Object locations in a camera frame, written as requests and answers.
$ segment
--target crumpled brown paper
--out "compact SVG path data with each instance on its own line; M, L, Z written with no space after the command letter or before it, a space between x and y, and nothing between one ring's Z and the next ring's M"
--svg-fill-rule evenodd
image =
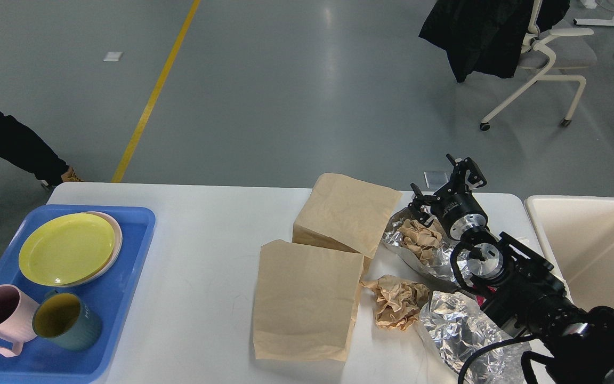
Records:
M293 243L362 253L373 259L402 193L324 173L293 224Z
M416 255L419 261L428 265L433 258L433 251L442 244L442 233L436 220L426 228L418 220L406 219L397 231L402 233L402 245Z
M377 309L374 310L379 328L407 330L419 320L421 307L428 302L430 290L423 284L383 275L378 280L361 282L376 295Z
M344 362L364 258L283 240L263 245L253 308L255 358Z

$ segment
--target pink mug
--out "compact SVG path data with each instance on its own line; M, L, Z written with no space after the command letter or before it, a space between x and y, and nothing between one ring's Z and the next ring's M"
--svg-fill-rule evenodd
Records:
M39 304L18 287L0 285L0 339L13 344L10 349L0 346L4 357L20 355L22 345L37 336L32 330L32 316L37 307Z

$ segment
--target blue tray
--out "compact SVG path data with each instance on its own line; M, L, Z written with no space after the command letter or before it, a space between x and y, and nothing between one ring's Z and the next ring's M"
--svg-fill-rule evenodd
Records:
M53 288L30 282L20 272L18 255L27 237L47 221L64 214L100 211L115 217L122 229L122 248L115 264L98 279L77 287L56 289L73 292L103 320L99 340L88 350L70 352L48 340L25 343L17 357L0 355L1 382L85 383L98 379L108 367L129 311L141 268L153 238L156 217L145 207L46 205L30 212L0 259L0 284L14 284L41 303Z

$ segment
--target aluminum foil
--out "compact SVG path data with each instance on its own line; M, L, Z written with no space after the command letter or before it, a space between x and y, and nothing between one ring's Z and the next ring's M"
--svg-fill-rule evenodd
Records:
M423 306L416 330L426 342L432 340L440 357L454 372L476 350L510 339L473 299L461 293L435 291ZM471 364L466 382L471 384L522 383L520 358L529 343L497 348Z
M393 214L390 221L387 222L385 232L383 233L382 243L388 250L394 252L400 256L407 265L412 267L413 270L421 275L429 275L443 281L449 281L458 287L456 278L454 278L454 272L451 270L451 264L449 258L451 252L456 246L456 241L451 240L446 234L442 234L442 245L440 248L434 250L433 258L428 264L421 263L413 252L402 246L403 236L399 233L399 229L406 219L413 220L411 211L406 207L401 211ZM457 260L458 267L461 270L463 279L468 281L471 277L471 273L468 271L468 265L465 260Z

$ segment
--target black pants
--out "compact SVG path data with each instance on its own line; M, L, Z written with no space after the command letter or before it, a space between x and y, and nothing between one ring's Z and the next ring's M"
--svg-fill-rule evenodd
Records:
M32 129L13 116L0 112L0 158L23 170L34 173L37 180L51 185L61 184L61 175L68 170L65 161L37 136Z

